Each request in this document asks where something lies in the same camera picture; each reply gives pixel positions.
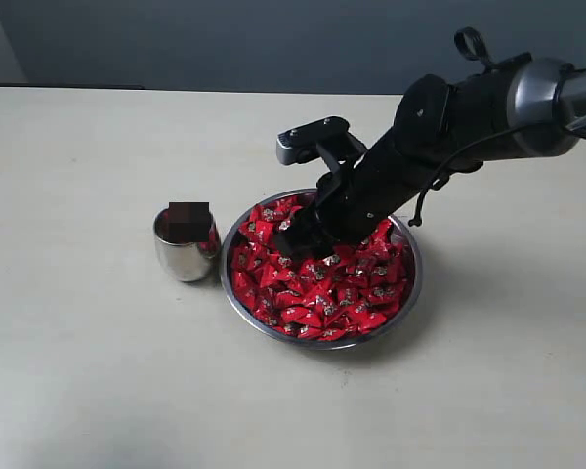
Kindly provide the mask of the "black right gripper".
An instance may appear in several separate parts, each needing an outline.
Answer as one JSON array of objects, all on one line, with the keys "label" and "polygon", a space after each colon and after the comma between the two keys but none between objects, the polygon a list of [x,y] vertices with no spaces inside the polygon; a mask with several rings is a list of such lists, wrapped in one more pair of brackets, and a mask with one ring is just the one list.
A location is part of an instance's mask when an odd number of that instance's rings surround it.
[{"label": "black right gripper", "polygon": [[292,259],[324,259],[341,243],[356,244],[369,236],[388,215],[417,195],[440,161],[410,153],[386,132],[332,193],[319,194],[272,241]]}]

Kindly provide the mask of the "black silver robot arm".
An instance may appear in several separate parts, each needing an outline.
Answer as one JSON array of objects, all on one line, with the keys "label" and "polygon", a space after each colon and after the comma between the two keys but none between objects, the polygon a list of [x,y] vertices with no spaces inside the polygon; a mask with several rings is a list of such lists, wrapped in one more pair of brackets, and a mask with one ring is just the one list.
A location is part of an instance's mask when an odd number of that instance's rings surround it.
[{"label": "black silver robot arm", "polygon": [[422,206],[455,174],[488,161],[560,156],[586,140],[585,68],[529,53],[497,62],[470,27],[454,43],[482,72],[455,84],[433,74],[418,79],[374,145],[338,116],[279,134],[280,163],[321,159],[327,172],[314,200],[275,237],[278,250],[326,257],[337,245],[363,241],[404,204]]}]

